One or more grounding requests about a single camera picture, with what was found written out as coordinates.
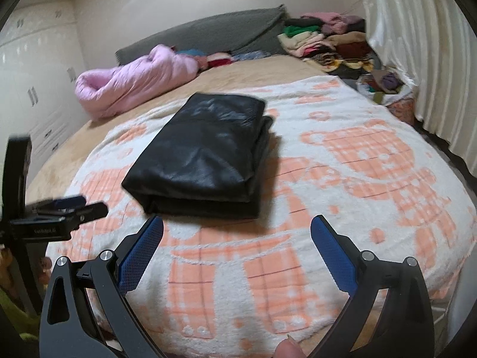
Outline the green sleeve forearm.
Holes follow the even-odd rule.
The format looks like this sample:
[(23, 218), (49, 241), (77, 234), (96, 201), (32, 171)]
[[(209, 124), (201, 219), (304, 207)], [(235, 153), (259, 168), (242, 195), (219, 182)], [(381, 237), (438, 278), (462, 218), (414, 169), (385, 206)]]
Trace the green sleeve forearm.
[(40, 317), (35, 314), (28, 315), (20, 309), (3, 288), (1, 288), (1, 307), (18, 336), (24, 341), (25, 348), (34, 357), (38, 357)]

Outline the person's right hand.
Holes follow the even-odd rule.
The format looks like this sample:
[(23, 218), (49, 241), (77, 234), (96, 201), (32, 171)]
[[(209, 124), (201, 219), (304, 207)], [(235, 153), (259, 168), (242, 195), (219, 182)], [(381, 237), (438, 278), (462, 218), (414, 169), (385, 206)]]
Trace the person's right hand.
[(273, 358), (306, 358), (298, 342), (290, 335), (276, 346)]

